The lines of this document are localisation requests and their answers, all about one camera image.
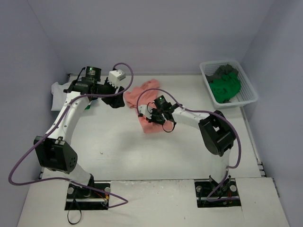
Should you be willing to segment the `pink t shirt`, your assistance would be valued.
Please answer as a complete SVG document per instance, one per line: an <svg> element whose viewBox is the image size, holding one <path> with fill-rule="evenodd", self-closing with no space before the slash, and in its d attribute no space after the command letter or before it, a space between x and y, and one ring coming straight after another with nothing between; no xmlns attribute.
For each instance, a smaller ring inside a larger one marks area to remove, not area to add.
<svg viewBox="0 0 303 227"><path fill-rule="evenodd" d="M131 91L126 91L124 93L124 99L128 107L131 109L135 109L135 112L137 113L136 102L139 95L145 90L150 88L160 88L160 82L156 79L151 79L144 82L140 87L134 87ZM139 100L139 105L147 105L148 103L150 103L149 107L155 107L153 101L154 99L156 99L157 95L158 95L158 90L151 90L145 92ZM141 124L143 132L146 134L164 132L161 125L153 122L148 122L144 117L139 117L138 120Z"/></svg>

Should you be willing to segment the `white t shirt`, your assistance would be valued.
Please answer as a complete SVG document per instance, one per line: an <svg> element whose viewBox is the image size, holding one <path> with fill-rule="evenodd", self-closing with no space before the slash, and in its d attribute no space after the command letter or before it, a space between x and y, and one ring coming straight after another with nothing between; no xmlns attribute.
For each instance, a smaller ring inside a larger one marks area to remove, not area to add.
<svg viewBox="0 0 303 227"><path fill-rule="evenodd" d="M65 103L67 94L64 93L65 89L68 89L70 82L60 85L55 82L51 86L51 94L53 95L51 111L60 111Z"/></svg>

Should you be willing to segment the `white laundry basket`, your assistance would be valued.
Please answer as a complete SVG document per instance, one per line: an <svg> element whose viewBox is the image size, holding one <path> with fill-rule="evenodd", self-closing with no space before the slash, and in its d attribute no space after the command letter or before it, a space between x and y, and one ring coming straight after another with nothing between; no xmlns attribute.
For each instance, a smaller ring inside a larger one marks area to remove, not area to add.
<svg viewBox="0 0 303 227"><path fill-rule="evenodd" d="M236 69L238 73L238 79L241 83L240 91L232 97L229 102L227 103L218 103L211 91L209 83L207 81L207 76L212 76L215 71L223 65L231 65L234 69ZM246 73L244 72L243 68L241 67L240 63L236 60L227 59L227 60L218 60L218 61L206 61L202 62L199 65L203 81L206 85L208 90L209 96L212 99L213 105L216 109L224 109L224 108L233 108L233 107L242 107L247 104L254 103L258 100L258 95L252 86L251 82L249 81Z"/></svg>

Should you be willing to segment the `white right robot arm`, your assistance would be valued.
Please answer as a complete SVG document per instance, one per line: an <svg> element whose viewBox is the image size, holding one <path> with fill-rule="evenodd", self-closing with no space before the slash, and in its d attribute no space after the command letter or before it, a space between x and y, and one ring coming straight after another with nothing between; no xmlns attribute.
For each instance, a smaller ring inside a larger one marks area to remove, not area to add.
<svg viewBox="0 0 303 227"><path fill-rule="evenodd" d="M230 152L236 140L235 133L222 118L220 111L211 113L193 113L181 108L178 104L172 105L164 96L154 100L155 107L141 105L139 112L146 120L159 125L165 122L184 124L200 131L206 149L211 153L211 174L209 188L215 195L220 195L227 188L226 179Z"/></svg>

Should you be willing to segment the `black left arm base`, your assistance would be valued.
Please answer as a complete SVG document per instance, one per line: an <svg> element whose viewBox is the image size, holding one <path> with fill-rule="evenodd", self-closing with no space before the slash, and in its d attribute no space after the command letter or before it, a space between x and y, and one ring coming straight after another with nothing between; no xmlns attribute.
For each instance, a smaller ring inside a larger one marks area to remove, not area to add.
<svg viewBox="0 0 303 227"><path fill-rule="evenodd" d="M109 195L69 184L64 210L108 210Z"/></svg>

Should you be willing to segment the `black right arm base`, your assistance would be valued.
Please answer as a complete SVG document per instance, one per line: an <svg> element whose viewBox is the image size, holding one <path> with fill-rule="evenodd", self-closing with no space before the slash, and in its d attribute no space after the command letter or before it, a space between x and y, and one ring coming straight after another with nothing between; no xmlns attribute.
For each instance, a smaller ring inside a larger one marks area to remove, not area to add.
<svg viewBox="0 0 303 227"><path fill-rule="evenodd" d="M217 189L207 199L212 190L217 186L217 183L209 180L195 181L196 203L198 208L227 208L240 207L241 200L238 192L236 180L228 178L223 186Z"/></svg>

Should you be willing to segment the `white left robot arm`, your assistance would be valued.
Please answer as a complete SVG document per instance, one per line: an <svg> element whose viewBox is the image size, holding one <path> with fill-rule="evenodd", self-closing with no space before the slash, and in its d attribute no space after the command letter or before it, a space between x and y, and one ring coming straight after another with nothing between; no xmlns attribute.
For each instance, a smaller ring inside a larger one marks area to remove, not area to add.
<svg viewBox="0 0 303 227"><path fill-rule="evenodd" d="M40 166L50 171L61 172L68 180L80 183L78 194L87 199L95 192L92 174L78 164L78 155L71 147L71 139L83 111L97 95L105 95L103 101L112 108L123 107L123 87L119 83L126 78L122 70L113 69L105 82L100 83L101 70L86 67L84 77L75 79L66 93L65 103L53 127L47 131L47 138L37 136L35 151Z"/></svg>

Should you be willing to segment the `dark green basket t shirt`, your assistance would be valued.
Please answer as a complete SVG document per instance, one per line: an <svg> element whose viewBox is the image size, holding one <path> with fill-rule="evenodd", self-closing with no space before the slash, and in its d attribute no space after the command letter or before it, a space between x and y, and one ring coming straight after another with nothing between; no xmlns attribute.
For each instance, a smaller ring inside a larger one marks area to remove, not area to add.
<svg viewBox="0 0 303 227"><path fill-rule="evenodd" d="M241 82L236 73L230 72L223 75L220 79L214 79L209 86L216 102L222 104L239 93Z"/></svg>

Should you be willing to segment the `dark grey basket t shirt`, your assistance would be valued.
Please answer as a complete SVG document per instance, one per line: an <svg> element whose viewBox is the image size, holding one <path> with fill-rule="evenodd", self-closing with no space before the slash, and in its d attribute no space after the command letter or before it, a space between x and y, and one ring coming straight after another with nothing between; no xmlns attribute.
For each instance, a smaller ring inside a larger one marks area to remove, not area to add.
<svg viewBox="0 0 303 227"><path fill-rule="evenodd" d="M230 64L221 65L213 75L206 76L206 79L208 83L212 83L215 79L221 79L224 75L228 75L229 73L234 73L237 76L239 71Z"/></svg>

